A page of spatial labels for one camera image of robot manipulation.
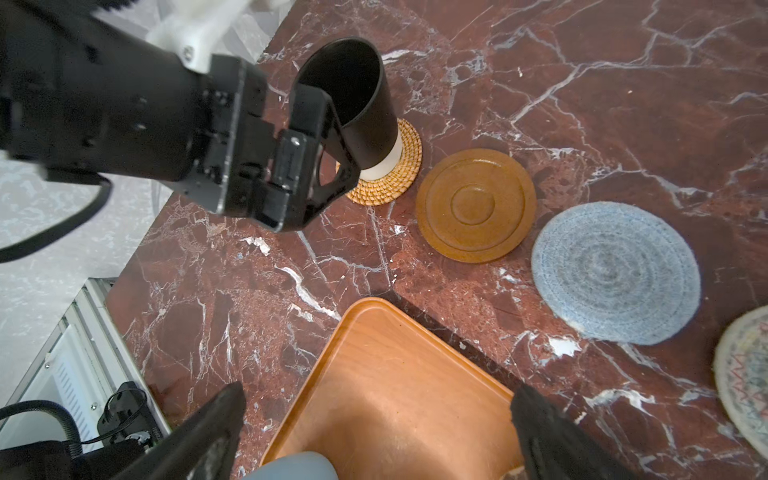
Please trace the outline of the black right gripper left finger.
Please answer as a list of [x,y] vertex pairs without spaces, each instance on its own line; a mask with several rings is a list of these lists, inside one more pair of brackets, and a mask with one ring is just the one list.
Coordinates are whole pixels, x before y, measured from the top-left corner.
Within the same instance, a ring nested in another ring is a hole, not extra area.
[[238,450],[245,410],[242,383],[226,385],[170,436],[116,477],[228,480]]

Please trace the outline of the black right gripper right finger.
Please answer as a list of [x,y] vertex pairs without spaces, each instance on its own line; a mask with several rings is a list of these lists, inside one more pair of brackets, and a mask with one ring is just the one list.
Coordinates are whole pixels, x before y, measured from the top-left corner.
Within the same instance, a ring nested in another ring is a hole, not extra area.
[[524,465],[515,479],[634,479],[636,474],[605,451],[534,388],[521,383],[510,404]]

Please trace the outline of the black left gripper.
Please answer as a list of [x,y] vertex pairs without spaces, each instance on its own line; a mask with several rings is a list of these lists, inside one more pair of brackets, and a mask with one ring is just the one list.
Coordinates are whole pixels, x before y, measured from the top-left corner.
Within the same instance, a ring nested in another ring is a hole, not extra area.
[[[288,127],[263,118],[267,81],[215,52],[244,1],[184,1],[146,37],[97,17],[121,1],[1,5],[1,148],[49,182],[95,198],[53,226],[69,233],[107,203],[115,175],[155,180],[202,208],[298,230],[357,186],[333,100],[298,83]],[[338,164],[323,184],[328,154]]]

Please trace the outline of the black mug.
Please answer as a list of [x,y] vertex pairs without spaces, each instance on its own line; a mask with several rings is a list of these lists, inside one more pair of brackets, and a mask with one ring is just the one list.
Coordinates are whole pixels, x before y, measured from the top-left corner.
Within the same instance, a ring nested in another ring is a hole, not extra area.
[[302,65],[295,82],[330,96],[362,181],[381,180],[394,171],[403,140],[383,60],[372,43],[347,37],[324,45]]

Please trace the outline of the white mug blue handle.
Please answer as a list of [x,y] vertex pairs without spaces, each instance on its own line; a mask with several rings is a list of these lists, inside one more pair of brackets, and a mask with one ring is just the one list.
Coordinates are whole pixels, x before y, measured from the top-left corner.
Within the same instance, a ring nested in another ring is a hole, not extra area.
[[243,477],[243,480],[338,480],[331,462],[317,452],[281,457]]

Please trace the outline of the woven rattan round coaster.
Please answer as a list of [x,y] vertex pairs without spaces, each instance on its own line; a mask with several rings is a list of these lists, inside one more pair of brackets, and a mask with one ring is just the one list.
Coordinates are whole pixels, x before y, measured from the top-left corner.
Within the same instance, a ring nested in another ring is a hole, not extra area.
[[384,161],[384,164],[392,169],[381,178],[359,180],[357,186],[346,194],[353,203],[379,206],[393,202],[415,182],[423,158],[421,138],[407,120],[398,119],[397,123],[397,140]]

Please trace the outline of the grey round felt coaster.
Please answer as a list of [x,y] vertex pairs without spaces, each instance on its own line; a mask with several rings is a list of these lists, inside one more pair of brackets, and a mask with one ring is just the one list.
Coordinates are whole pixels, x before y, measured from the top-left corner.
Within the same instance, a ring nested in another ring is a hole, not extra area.
[[686,240],[629,204],[569,208],[541,230],[534,284],[551,311],[581,336],[656,345],[682,330],[701,302],[701,275]]

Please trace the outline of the brown wooden round coaster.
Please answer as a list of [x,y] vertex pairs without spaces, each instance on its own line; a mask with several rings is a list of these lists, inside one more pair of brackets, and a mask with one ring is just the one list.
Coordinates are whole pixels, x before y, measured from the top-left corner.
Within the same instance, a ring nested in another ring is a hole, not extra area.
[[526,169],[492,149],[467,149],[441,160],[421,183],[419,230],[441,255],[487,263],[518,247],[533,227],[537,197]]

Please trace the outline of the beige patterned round coaster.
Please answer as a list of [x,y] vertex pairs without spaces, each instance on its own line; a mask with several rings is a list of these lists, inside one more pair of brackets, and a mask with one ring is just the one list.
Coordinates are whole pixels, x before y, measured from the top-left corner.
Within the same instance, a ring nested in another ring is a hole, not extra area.
[[767,456],[767,308],[734,320],[715,349],[713,372],[720,401],[740,434]]

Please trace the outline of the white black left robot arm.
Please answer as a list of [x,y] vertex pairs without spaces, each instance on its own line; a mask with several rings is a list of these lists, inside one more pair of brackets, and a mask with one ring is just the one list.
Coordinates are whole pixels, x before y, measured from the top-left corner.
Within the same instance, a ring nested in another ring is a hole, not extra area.
[[244,1],[183,1],[144,38],[97,17],[121,1],[1,5],[1,148],[51,181],[158,181],[203,209],[274,232],[304,228],[353,189],[344,152],[328,184],[323,152],[343,147],[323,90],[298,85],[288,126],[263,117],[268,83],[215,52]]

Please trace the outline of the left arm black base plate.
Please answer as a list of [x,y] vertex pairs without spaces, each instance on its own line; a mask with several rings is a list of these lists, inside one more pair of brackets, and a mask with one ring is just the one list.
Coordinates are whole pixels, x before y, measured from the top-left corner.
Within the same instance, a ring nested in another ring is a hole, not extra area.
[[103,445],[135,439],[144,447],[154,447],[163,433],[153,416],[149,395],[134,381],[127,381],[110,396],[97,423]]

